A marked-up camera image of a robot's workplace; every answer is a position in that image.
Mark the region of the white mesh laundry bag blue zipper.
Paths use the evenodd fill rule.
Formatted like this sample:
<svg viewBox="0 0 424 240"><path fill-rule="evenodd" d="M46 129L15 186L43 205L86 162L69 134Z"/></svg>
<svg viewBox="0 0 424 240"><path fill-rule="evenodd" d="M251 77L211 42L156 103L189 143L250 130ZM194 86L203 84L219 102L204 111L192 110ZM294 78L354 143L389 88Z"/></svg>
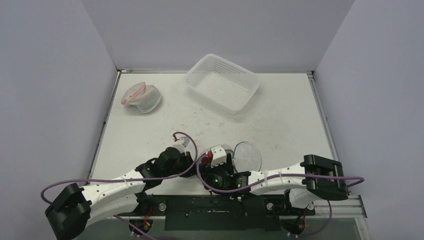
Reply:
<svg viewBox="0 0 424 240"><path fill-rule="evenodd" d="M208 156L210 148L204 150L199 157L199 162L203 156ZM259 171L262 167L262 155L260 151L247 141L239 142L235 147L231 147L233 155L227 154L226 163L232 162L236 173L246 171Z"/></svg>

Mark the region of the dark red orange bra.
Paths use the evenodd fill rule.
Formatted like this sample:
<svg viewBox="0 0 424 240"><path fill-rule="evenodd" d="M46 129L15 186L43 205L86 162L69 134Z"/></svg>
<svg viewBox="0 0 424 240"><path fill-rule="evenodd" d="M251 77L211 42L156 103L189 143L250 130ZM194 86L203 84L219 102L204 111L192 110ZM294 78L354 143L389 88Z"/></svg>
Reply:
<svg viewBox="0 0 424 240"><path fill-rule="evenodd" d="M212 157L204 155L203 158L200 160L201 165L209 165L212 162Z"/></svg>

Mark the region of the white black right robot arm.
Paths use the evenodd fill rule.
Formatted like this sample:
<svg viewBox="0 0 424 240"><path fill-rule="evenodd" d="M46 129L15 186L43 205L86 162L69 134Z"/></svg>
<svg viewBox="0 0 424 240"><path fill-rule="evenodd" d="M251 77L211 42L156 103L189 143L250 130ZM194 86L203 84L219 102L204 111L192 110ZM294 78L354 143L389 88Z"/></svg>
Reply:
<svg viewBox="0 0 424 240"><path fill-rule="evenodd" d="M349 195L342 164L313 154L274 170L235 172L231 163L198 163L196 171L204 187L217 195L249 198L282 192L288 195L282 207L290 215L316 200L344 201Z"/></svg>

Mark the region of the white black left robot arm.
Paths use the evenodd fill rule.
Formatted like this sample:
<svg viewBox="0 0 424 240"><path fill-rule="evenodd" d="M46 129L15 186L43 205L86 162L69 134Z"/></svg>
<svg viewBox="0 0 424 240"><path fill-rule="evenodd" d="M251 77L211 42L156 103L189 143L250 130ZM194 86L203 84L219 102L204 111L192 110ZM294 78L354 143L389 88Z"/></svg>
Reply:
<svg viewBox="0 0 424 240"><path fill-rule="evenodd" d="M67 185L45 210L58 240L73 240L89 225L121 213L144 215L149 201L143 192L163 180L191 177L194 157L189 151L166 148L158 157L110 180L94 180L90 185Z"/></svg>

